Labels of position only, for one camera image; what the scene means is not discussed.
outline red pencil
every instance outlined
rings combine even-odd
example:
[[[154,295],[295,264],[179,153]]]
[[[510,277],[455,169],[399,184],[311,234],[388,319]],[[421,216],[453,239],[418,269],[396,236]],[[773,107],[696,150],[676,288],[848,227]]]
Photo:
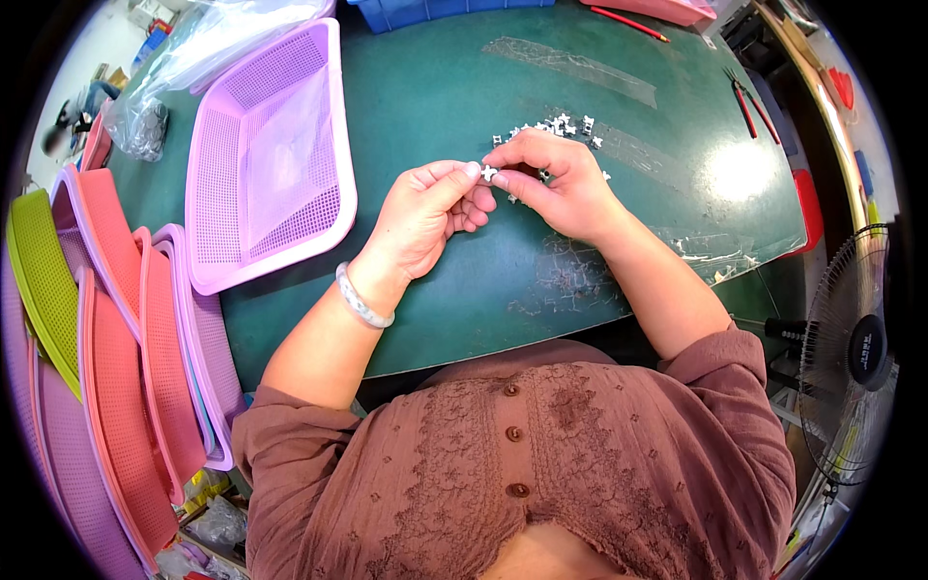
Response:
[[[637,22],[635,22],[635,21],[633,21],[633,20],[629,20],[629,19],[627,19],[627,18],[624,17],[624,16],[619,16],[618,14],[614,14],[614,13],[610,12],[609,10],[603,10],[603,9],[600,8],[599,6],[591,6],[589,9],[592,10],[592,11],[594,11],[594,12],[596,12],[597,14],[601,14],[601,15],[603,15],[603,16],[608,16],[609,18],[611,18],[611,19],[613,19],[613,20],[618,20],[618,21],[620,21],[620,22],[624,22],[624,23],[627,24],[628,26],[631,26],[632,28],[637,28],[638,30],[640,30],[640,31],[642,31],[642,32],[644,32],[644,33],[646,33],[646,34],[650,34],[651,36],[653,36],[654,38],[656,38],[656,39],[658,39],[658,40],[662,40],[662,41],[664,41],[664,42],[666,42],[666,43],[669,43],[669,42],[670,42],[670,39],[667,38],[666,36],[664,36],[663,34],[661,34],[660,32],[653,31],[653,30],[651,30],[650,28],[648,28],[647,26],[643,26],[643,25],[641,25],[641,24],[638,24]]]

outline brown blouse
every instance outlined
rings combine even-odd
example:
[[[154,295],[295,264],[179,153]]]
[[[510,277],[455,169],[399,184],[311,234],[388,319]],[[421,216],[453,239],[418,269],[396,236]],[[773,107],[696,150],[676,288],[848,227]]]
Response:
[[[546,342],[364,420],[260,387],[233,426],[252,577],[473,578],[542,522],[623,574],[769,577],[795,477],[760,341],[732,325],[662,369]]]

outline woman's left hand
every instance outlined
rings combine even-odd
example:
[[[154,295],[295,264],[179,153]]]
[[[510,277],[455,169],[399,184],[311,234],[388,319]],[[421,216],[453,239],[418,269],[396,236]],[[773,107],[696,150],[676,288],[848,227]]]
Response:
[[[399,285],[404,290],[411,280],[432,270],[452,234],[486,225],[496,200],[489,186],[478,185],[479,179],[476,161],[436,161],[396,178],[374,231],[349,266],[348,278],[362,298],[377,302],[378,297],[365,296],[359,284],[367,284],[361,278],[370,279],[370,286]],[[383,306],[392,302],[384,301]],[[384,316],[392,311],[369,305]]]

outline green table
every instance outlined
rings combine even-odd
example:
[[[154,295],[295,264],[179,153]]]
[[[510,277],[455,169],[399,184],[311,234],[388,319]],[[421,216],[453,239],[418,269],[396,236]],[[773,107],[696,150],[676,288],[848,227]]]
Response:
[[[363,246],[395,177],[438,159],[479,160],[491,135],[563,110],[594,117],[596,151],[628,209],[708,283],[805,242],[782,149],[751,139],[725,47],[640,18],[657,42],[584,6],[480,12],[373,35],[342,18],[342,69],[358,211],[334,250],[221,294],[242,387],[256,388],[277,345]],[[199,97],[168,93],[157,163],[114,151],[109,167],[130,227],[184,223],[187,154]],[[409,288],[367,376],[440,365],[543,341],[630,314],[597,252],[498,195],[490,224],[456,235]]]

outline electric fan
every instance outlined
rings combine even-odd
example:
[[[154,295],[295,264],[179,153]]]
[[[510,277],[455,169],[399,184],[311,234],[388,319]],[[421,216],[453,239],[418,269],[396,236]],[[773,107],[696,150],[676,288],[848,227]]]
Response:
[[[864,227],[826,268],[809,309],[797,405],[809,453],[832,483],[863,483],[880,452],[898,366],[886,338],[886,224]]]

